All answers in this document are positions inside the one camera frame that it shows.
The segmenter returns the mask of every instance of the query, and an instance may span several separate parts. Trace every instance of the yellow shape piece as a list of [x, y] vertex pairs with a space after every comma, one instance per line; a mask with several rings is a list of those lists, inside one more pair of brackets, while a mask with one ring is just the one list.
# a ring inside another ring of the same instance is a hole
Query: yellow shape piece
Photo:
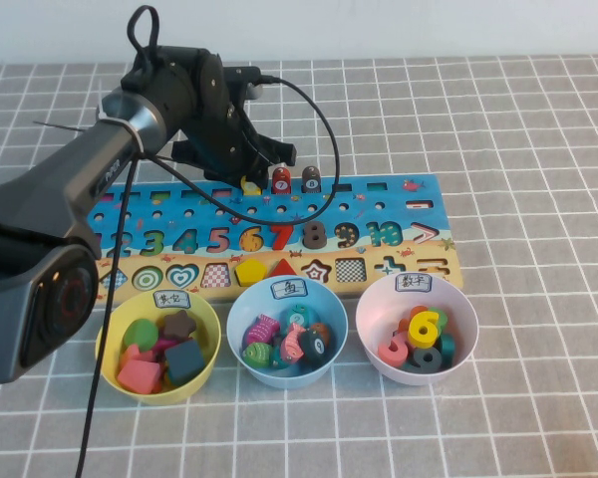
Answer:
[[241, 178], [241, 190], [244, 196], [260, 196], [261, 188], [254, 182], [246, 181], [246, 176]]
[[437, 322], [439, 314], [433, 311], [419, 312], [410, 321], [408, 340], [419, 349], [429, 349], [439, 337]]
[[250, 287], [266, 278], [268, 268], [256, 259], [248, 259], [235, 267], [235, 276], [241, 287]]

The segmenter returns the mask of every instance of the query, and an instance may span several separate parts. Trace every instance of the wooden puzzle board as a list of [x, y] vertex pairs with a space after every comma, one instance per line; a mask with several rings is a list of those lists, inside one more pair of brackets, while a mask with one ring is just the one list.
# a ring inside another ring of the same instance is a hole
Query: wooden puzzle board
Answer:
[[[289, 194], [243, 195], [223, 183], [200, 181], [208, 194], [243, 214], [270, 221], [306, 217], [321, 207], [333, 178], [320, 193], [301, 193], [301, 179]], [[90, 216], [101, 236], [98, 303], [106, 300], [110, 257], [123, 187], [113, 186]], [[340, 295], [358, 296], [386, 274], [420, 271], [462, 287], [456, 250], [437, 179], [432, 174], [344, 176], [332, 205], [317, 220], [327, 241], [320, 249], [303, 242], [304, 225], [284, 232], [240, 221], [223, 213], [179, 183], [141, 184], [133, 188], [125, 227], [116, 303], [156, 288], [180, 288], [207, 300], [233, 300], [239, 286], [234, 268], [248, 258], [268, 273], [286, 259], [300, 276], [323, 282]]]

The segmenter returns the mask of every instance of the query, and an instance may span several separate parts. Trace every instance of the white grid mat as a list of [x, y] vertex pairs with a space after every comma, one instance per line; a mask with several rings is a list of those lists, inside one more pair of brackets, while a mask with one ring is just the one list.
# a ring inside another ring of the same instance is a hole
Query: white grid mat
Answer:
[[[257, 65], [323, 108], [344, 174], [438, 176], [477, 350], [434, 386], [383, 380], [346, 301], [348, 343], [311, 387], [260, 386], [225, 340], [188, 403], [138, 406], [103, 383], [85, 474], [598, 476], [598, 57]], [[127, 66], [0, 67], [0, 183], [75, 137], [32, 120], [91, 124]], [[248, 110], [261, 133], [296, 144], [293, 175], [332, 174], [327, 134], [298, 96], [268, 88]], [[141, 165], [138, 181], [164, 180]], [[74, 473], [101, 319], [0, 386], [0, 477]]]

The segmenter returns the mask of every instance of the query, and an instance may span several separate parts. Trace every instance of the red triangle piece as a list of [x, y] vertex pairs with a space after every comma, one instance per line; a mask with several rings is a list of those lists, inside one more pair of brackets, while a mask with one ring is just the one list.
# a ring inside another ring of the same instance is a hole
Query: red triangle piece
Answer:
[[292, 266], [290, 264], [288, 264], [288, 261], [286, 261], [285, 259], [281, 259], [277, 263], [275, 268], [272, 270], [272, 272], [268, 275], [268, 277], [285, 276], [285, 275], [296, 276], [297, 273], [294, 271]]

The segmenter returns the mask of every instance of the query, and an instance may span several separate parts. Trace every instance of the white wall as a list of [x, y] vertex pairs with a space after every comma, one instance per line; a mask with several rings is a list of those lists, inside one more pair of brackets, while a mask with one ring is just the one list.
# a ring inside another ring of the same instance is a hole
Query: white wall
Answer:
[[[126, 24], [142, 3], [0, 0], [0, 63], [129, 61]], [[224, 60], [598, 53], [598, 0], [152, 4], [162, 44], [205, 47]]]

